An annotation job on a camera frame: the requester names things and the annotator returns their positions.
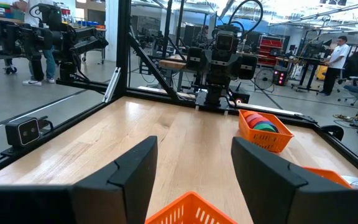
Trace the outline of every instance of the orange basket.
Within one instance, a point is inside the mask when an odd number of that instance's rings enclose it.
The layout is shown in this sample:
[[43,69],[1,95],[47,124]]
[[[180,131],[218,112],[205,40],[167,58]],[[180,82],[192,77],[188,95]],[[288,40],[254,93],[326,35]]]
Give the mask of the orange basket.
[[202,199],[196,192],[185,193],[145,222],[145,224],[187,223],[233,224],[236,222]]
[[339,185],[342,185],[348,189],[352,189],[352,186],[346,182],[339,174],[335,173],[332,170],[324,170],[324,169],[317,169],[317,168],[310,168],[310,167],[303,167],[304,169],[317,174],[325,179],[328,179],[332,182],[335,182]]
[[246,110],[239,110],[239,129],[241,132],[241,136],[252,142],[259,147],[267,149],[271,152],[282,152],[285,146],[290,142],[293,134],[288,130],[288,128],[274,115],[268,113],[258,113],[265,118],[267,118],[270,122],[276,125],[278,129],[278,133],[261,131],[251,129],[246,119],[244,118],[244,113]]

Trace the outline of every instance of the white shirt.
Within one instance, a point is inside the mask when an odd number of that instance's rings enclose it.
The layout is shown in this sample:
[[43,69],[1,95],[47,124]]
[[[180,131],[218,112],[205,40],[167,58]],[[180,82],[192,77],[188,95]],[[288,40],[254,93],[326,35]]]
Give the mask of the white shirt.
[[25,14],[24,14],[24,22],[26,24],[30,24],[30,26],[32,27],[38,27],[39,26],[39,19],[33,17],[36,16],[40,19],[42,19],[42,13],[40,13],[39,15],[36,15],[36,10],[38,9],[38,7],[33,8],[33,10],[31,10],[31,14],[30,14],[30,9],[33,6],[36,6],[40,3],[44,3],[44,4],[49,4],[49,5],[53,5],[53,0],[25,0],[27,2],[27,8],[25,9]]
[[334,49],[334,52],[331,54],[331,58],[329,59],[329,62],[333,62],[336,59],[338,59],[340,56],[343,56],[343,58],[341,58],[339,61],[332,63],[329,67],[330,68],[343,68],[343,66],[345,65],[346,62],[346,57],[350,51],[350,47],[347,44],[341,45],[341,46],[337,46]]

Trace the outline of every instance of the concrete floor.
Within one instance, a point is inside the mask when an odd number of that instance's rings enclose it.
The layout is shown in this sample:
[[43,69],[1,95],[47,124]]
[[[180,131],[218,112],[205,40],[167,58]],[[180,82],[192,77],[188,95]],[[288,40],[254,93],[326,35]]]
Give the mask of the concrete floor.
[[[95,81],[107,81],[114,71],[115,63],[105,62],[99,65],[100,52],[89,52],[86,63],[83,63],[82,71]],[[44,83],[38,86],[23,86],[21,82],[29,78],[27,59],[14,59],[14,65],[18,69],[15,75],[5,75],[3,61],[0,60],[0,152],[8,148],[3,124],[20,116],[49,116],[54,125],[58,125],[67,119],[97,105],[102,100],[102,95],[84,91],[77,88]],[[140,75],[136,69],[139,67],[139,58],[131,56],[131,87],[157,84],[153,76]],[[174,78],[177,85],[178,76]],[[193,80],[193,75],[187,73],[183,76],[182,85],[188,85],[188,79]],[[313,86],[320,85],[314,81]],[[319,125],[335,124],[333,114],[345,114],[354,116],[358,110],[358,103],[351,106],[351,102],[338,102],[337,98],[347,96],[346,91],[334,92],[330,97],[316,96],[315,92],[295,92],[287,86],[276,86],[273,93],[266,91],[269,97],[261,91],[254,92],[254,85],[250,81],[243,81],[241,87],[250,94],[250,104],[268,106],[271,108],[283,108],[284,110],[297,111],[312,116]],[[351,128],[344,128],[343,143],[358,155],[358,134]]]

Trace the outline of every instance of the sneaker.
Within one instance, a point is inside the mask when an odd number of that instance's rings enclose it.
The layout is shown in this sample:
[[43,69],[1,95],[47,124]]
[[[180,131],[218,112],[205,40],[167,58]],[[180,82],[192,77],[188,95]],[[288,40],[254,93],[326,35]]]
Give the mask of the sneaker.
[[50,84],[54,84],[55,79],[54,78],[47,78],[47,82],[50,83]]
[[22,82],[23,85],[35,85],[35,86],[42,86],[42,82],[35,81],[35,80],[26,80]]

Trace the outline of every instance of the ceiling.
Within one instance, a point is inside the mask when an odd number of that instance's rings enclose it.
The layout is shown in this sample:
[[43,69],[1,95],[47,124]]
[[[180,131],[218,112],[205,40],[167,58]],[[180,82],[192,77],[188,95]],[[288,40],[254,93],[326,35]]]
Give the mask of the ceiling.
[[[358,0],[347,0],[346,5],[333,5],[328,2],[343,2],[345,0],[261,0],[264,7],[264,21],[269,24],[277,24],[287,22],[301,17],[314,15],[317,13],[327,12],[334,9],[341,9],[344,7],[358,4]],[[132,0],[134,5],[143,5],[151,7],[167,7],[168,0]],[[221,15],[225,7],[227,7],[226,16],[230,16],[235,8],[242,2],[242,0],[187,0],[184,6],[185,11],[201,12],[212,14],[217,12]],[[172,9],[179,10],[181,0],[173,0]],[[236,17],[251,19],[258,18],[260,9],[254,2],[245,3],[236,13]],[[338,12],[330,15],[330,21],[327,21],[324,26],[336,26],[326,28],[329,30],[343,30],[343,29],[358,29],[358,9],[350,11]],[[321,27],[323,25],[322,17],[303,20],[296,22],[299,26]]]

